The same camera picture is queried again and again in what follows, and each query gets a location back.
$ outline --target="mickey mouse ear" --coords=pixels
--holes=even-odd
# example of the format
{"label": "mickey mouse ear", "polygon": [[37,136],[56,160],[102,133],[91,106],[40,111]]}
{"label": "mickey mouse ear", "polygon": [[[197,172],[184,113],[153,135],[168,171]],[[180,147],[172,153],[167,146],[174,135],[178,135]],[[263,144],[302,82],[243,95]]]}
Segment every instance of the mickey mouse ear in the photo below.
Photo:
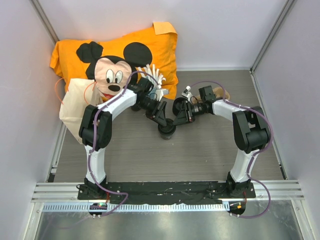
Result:
{"label": "mickey mouse ear", "polygon": [[134,67],[144,67],[152,62],[150,49],[141,42],[132,42],[123,50],[123,56],[127,63]]}
{"label": "mickey mouse ear", "polygon": [[101,57],[103,49],[104,48],[101,45],[92,41],[90,43],[81,44],[76,50],[76,55],[82,62],[89,64]]}

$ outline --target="cartoon nose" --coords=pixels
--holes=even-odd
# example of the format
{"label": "cartoon nose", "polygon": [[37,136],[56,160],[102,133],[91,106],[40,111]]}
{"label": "cartoon nose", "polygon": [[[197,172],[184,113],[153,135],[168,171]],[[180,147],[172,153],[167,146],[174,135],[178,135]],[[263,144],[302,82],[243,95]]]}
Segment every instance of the cartoon nose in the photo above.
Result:
{"label": "cartoon nose", "polygon": [[108,89],[110,89],[113,92],[118,92],[120,90],[120,87],[117,85],[110,85],[108,86]]}

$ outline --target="orange bag handle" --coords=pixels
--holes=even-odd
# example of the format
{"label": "orange bag handle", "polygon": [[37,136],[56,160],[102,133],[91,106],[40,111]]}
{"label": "orange bag handle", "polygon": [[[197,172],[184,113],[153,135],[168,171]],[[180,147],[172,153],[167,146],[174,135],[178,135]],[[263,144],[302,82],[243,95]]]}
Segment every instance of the orange bag handle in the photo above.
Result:
{"label": "orange bag handle", "polygon": [[85,90],[84,90],[84,92],[83,92],[83,98],[84,98],[86,104],[88,104],[88,105],[89,105],[89,103],[88,103],[87,100],[86,100],[86,91],[87,91],[87,89],[88,89],[92,84],[94,84],[94,86],[93,86],[93,88],[92,88],[92,92],[93,92],[94,89],[95,89],[95,86],[96,86],[96,84],[97,84],[96,81],[94,81],[93,83],[90,83],[90,84],[85,88]]}
{"label": "orange bag handle", "polygon": [[60,78],[58,81],[56,81],[56,83],[55,83],[55,85],[54,85],[54,91],[55,91],[56,97],[60,100],[60,102],[61,102],[62,104],[64,104],[64,103],[62,102],[61,98],[59,97],[58,92],[57,92],[57,85],[58,85],[58,83],[61,81],[61,79],[64,79],[64,78],[62,77],[62,78]]}

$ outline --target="reflective floor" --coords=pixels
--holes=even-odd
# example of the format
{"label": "reflective floor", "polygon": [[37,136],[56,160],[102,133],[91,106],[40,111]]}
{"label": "reflective floor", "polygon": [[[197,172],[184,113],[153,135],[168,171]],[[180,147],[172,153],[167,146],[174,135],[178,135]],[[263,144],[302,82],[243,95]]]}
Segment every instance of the reflective floor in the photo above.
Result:
{"label": "reflective floor", "polygon": [[[245,215],[267,201],[250,201]],[[241,219],[225,211],[127,212],[88,218],[87,212],[42,213],[36,240],[302,240],[291,201],[272,201],[269,211]]]}

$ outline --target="mickey mouse hand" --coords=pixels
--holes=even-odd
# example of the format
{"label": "mickey mouse hand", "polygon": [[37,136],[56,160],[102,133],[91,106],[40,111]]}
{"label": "mickey mouse hand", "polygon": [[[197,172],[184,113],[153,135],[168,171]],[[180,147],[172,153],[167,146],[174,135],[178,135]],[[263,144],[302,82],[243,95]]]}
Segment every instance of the mickey mouse hand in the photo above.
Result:
{"label": "mickey mouse hand", "polygon": [[[152,64],[152,71],[151,71],[151,68],[150,68],[150,65],[147,64],[144,68],[144,71],[147,73],[147,74],[150,74],[153,76],[153,78],[156,80],[156,82],[161,86],[162,85],[162,81],[165,81],[166,78],[162,75],[162,73],[159,75],[159,68],[156,68],[156,65],[155,64]],[[149,79],[150,82],[154,82],[152,81],[152,78],[149,76],[149,75],[144,75],[143,73],[141,73],[141,76],[143,78],[147,78]]]}

